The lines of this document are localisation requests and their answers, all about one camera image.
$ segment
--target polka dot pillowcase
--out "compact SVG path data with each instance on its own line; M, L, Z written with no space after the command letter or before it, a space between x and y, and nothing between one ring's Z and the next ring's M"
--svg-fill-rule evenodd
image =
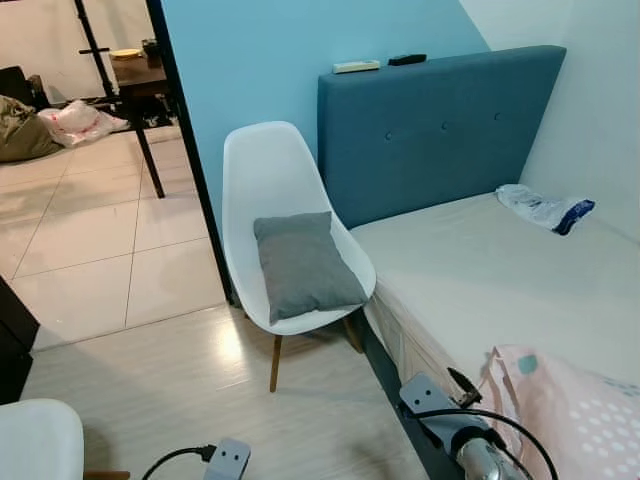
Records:
M532 348L496 347L481 407L513 418L549 452L563 480L640 480L640 387L571 366ZM550 478L536 448L492 424L536 480Z

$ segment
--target mattress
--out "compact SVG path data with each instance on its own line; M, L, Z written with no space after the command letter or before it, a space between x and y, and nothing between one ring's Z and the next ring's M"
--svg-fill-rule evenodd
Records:
M561 237L479 195L363 225L378 283L365 314L408 380L480 378L494 345L521 344L640 382L638 243L587 217Z

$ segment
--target blue headboard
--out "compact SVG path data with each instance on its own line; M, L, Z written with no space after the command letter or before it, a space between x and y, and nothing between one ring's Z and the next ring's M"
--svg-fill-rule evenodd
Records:
M325 75L318 166L347 228L517 183L566 49Z

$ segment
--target floor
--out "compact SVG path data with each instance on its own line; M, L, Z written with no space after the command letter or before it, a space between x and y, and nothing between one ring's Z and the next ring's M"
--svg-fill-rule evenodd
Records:
M367 359L338 323L283 343L268 392L272 336L241 312L206 309L37 352L23 398L67 402L85 468L140 478L165 453L232 437L249 443L246 480L427 478ZM199 480L195 456L154 480Z
M224 302L179 130L147 132L164 199L132 132L0 166L0 274L36 349Z

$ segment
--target table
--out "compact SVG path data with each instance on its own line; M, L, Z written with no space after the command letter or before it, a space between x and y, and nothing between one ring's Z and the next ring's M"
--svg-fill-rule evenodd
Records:
M150 68L147 59L143 57L118 60L111 58L111 66L116 74L116 81L120 90L120 98L124 108L129 113L131 126L136 132L144 161L149 169L153 186L156 189L158 198L164 197L164 190L158 175L158 169L153 161L149 142L144 134L144 120L136 108L136 100L142 97L151 97L156 94L169 93L169 84L164 73L164 68L160 64L158 67Z

